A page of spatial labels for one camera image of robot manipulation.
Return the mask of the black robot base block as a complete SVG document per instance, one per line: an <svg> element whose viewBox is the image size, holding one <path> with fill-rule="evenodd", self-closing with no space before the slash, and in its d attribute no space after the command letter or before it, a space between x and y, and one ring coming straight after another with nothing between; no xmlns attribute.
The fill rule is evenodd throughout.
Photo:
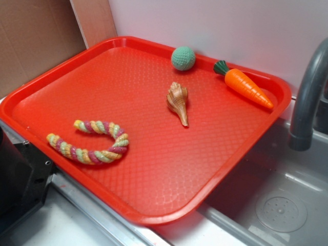
<svg viewBox="0 0 328 246"><path fill-rule="evenodd" d="M1 129L1 235L44 205L53 169L35 145L14 144Z"/></svg>

